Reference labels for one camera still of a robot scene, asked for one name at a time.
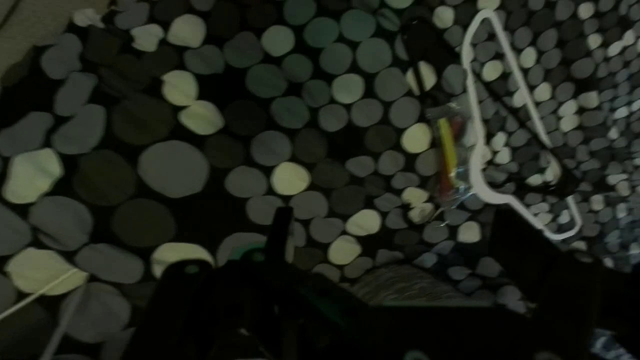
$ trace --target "polka dot fabric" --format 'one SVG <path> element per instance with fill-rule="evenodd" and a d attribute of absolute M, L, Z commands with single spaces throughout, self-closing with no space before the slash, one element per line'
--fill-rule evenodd
<path fill-rule="evenodd" d="M 287 259 L 298 268 L 352 284 L 404 257 L 465 296 L 524 311 L 521 293 L 485 255 L 485 205 L 469 195 L 437 209 L 427 191 L 437 151 L 397 35 L 420 1 L 242 4 L 121 1 L 103 28 L 68 25 L 6 73 L 0 310 L 46 279 L 29 274 L 33 257 L 76 266 L 89 284 L 59 353 L 108 352 L 129 336 L 140 298 L 166 263 L 240 257 L 263 244 L 273 209 L 289 204 Z M 441 0 L 425 7 L 451 47 L 479 7 L 499 13 L 555 151 L 587 183 L 607 183 L 579 186 L 586 225 L 575 239 L 627 270 L 636 257 L 626 253 L 638 252 L 640 4 Z M 505 191 L 513 173 L 554 175 L 489 93 L 521 112 L 494 34 L 479 28 L 474 46 L 489 130 L 485 175 Z M 420 67 L 429 87 L 463 101 L 458 61 L 434 50 Z M 570 225 L 557 199 L 524 202 L 544 222 Z M 15 315 L 50 322 L 74 301 L 71 289 Z M 114 315 L 98 313 L 99 305 Z"/>

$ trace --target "yellow object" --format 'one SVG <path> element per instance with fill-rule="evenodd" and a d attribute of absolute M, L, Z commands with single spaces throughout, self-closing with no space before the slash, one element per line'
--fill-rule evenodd
<path fill-rule="evenodd" d="M 437 128 L 440 128 L 445 173 L 450 175 L 450 179 L 453 183 L 456 167 L 458 167 L 458 151 L 456 151 L 456 140 L 451 134 L 451 126 L 448 123 L 448 118 L 440 118 Z"/>

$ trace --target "white plastic hanger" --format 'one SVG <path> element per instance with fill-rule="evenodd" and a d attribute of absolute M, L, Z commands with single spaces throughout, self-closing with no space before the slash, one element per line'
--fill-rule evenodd
<path fill-rule="evenodd" d="M 478 104 L 478 90 L 476 90 L 476 76 L 472 69 L 472 59 L 474 59 L 474 47 L 472 47 L 472 37 L 478 32 L 479 23 L 487 20 L 497 35 L 497 41 L 502 46 L 502 52 L 505 56 L 505 61 L 511 69 L 511 73 L 516 76 L 518 87 L 524 91 L 524 104 L 526 110 L 533 121 L 533 128 L 539 135 L 539 140 L 550 146 L 550 140 L 545 135 L 545 128 L 539 120 L 538 107 L 533 106 L 533 97 L 531 91 L 528 87 L 528 84 L 524 81 L 521 69 L 518 65 L 518 59 L 513 56 L 513 50 L 504 34 L 504 28 L 499 23 L 499 18 L 494 9 L 479 9 L 478 16 L 472 20 L 472 23 L 467 25 L 465 34 L 463 34 L 463 41 L 461 41 L 461 67 L 465 69 L 465 91 L 467 91 L 467 101 L 469 101 L 469 116 L 472 116 L 472 128 L 476 131 L 476 143 L 472 147 L 472 153 L 467 158 L 467 167 L 469 167 L 469 183 L 474 187 L 474 191 L 478 194 L 478 198 L 481 198 L 487 204 L 508 204 L 511 205 L 526 222 L 529 222 L 533 227 L 542 230 L 542 234 L 548 239 L 563 239 L 570 237 L 574 234 L 578 234 L 578 230 L 582 227 L 582 216 L 579 209 L 575 205 L 575 198 L 567 195 L 566 204 L 567 209 L 574 217 L 574 227 L 567 232 L 551 232 L 548 225 L 544 225 L 516 195 L 511 194 L 502 194 L 496 191 L 494 187 L 489 187 L 483 179 L 481 167 L 483 167 L 483 159 L 481 159 L 481 151 L 485 147 L 485 130 L 483 130 L 483 121 L 481 121 L 481 113 L 479 113 L 479 104 Z"/>

